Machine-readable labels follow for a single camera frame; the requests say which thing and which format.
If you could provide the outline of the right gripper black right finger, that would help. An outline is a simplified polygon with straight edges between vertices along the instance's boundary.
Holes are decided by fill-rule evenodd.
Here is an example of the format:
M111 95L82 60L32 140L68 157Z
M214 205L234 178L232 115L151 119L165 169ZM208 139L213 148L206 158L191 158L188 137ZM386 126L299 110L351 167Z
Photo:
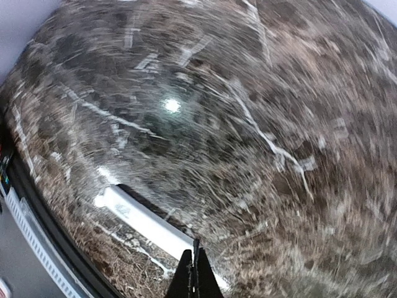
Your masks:
M194 258L192 267L193 297L224 298L215 275L210 266L205 249L200 246L200 240L194 240Z

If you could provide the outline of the white remote control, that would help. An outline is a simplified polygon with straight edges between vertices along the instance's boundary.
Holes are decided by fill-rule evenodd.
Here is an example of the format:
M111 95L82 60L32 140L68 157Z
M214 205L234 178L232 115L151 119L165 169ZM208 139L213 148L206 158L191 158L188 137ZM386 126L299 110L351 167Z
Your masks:
M161 211L156 210L147 199L124 184L107 186L96 195L94 204L98 208L111 211L134 231L134 234L127 235L122 242L161 268L165 278L171 277L174 272L167 265L179 261L184 252L190 253L190 275L196 279L193 290L198 290L199 281L202 280L199 266L211 268L198 239L193 239L169 223L168 216L161 215Z

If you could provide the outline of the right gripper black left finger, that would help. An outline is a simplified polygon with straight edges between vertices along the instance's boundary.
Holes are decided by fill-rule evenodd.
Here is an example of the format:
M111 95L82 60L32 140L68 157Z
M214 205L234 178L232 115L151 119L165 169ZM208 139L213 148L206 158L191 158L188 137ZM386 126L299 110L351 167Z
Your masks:
M184 250L166 292L166 298L192 298L194 296L193 268L192 251Z

